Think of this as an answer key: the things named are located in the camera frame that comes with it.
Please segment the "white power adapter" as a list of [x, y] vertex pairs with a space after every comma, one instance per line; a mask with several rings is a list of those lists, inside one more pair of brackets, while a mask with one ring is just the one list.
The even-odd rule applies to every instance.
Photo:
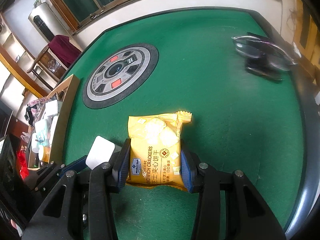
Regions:
[[86, 158], [86, 165], [93, 170], [102, 163], [108, 162], [116, 150], [116, 145], [111, 141], [97, 136], [89, 150]]

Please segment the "yellow cracker packet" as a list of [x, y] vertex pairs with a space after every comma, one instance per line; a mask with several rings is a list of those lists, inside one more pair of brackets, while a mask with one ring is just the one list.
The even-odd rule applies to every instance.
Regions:
[[190, 123], [186, 111], [129, 116], [130, 168], [126, 183], [151, 189], [167, 185], [186, 191], [181, 175], [181, 131]]

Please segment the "teal white box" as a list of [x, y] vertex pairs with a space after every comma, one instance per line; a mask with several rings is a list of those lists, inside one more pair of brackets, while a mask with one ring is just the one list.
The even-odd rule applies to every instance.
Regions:
[[49, 125], [47, 119], [35, 123], [35, 131], [31, 137], [31, 149], [39, 153], [40, 146], [49, 147]]

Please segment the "wooden tray box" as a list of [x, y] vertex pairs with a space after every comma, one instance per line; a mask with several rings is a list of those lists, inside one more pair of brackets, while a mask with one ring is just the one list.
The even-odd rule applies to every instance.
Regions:
[[69, 76], [46, 97], [48, 101], [42, 109], [41, 119], [47, 119], [49, 125], [49, 147], [40, 146], [39, 153], [31, 149], [28, 168], [33, 169], [39, 161], [62, 163], [66, 129], [72, 104], [80, 80], [75, 75]]

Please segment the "pile of colourful clothes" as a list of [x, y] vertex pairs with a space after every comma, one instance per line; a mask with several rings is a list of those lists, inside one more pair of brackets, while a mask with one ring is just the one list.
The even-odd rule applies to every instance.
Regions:
[[42, 97], [27, 104], [24, 118], [30, 127], [34, 127], [35, 123], [41, 119], [42, 109], [47, 101], [46, 97]]

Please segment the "round grey table control panel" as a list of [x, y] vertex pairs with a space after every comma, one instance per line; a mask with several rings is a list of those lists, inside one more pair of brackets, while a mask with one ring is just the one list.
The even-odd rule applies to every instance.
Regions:
[[101, 109], [123, 100], [149, 78], [158, 59], [158, 49], [148, 43], [135, 43], [119, 49], [87, 78], [82, 90], [84, 105]]

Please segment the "wooden chair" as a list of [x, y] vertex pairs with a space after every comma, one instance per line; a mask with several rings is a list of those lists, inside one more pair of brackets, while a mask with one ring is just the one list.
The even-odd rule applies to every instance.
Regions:
[[41, 68], [57, 83], [67, 70], [67, 67], [51, 51], [48, 45], [46, 45], [37, 57], [35, 57], [32, 65], [27, 70], [27, 73], [34, 74], [35, 77], [39, 79], [49, 90], [53, 90], [53, 87], [37, 72], [37, 68]]

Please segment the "maroon cloth on chair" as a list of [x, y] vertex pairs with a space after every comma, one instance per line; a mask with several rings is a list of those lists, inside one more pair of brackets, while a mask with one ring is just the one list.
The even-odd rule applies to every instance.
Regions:
[[57, 56], [57, 58], [69, 68], [79, 57], [81, 51], [76, 48], [65, 35], [56, 35], [48, 43], [48, 48]]

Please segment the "black framed eyeglasses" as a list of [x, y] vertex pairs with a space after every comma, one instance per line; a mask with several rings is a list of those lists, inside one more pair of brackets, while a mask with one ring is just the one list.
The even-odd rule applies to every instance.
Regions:
[[273, 69], [290, 71], [298, 62], [277, 44], [254, 35], [232, 37], [236, 51], [249, 59], [266, 60]]

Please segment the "white standing air conditioner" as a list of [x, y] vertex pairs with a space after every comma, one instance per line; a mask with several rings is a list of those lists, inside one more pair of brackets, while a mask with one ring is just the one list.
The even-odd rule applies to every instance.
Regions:
[[34, 8], [28, 16], [28, 20], [48, 43], [56, 35], [69, 35], [46, 2]]

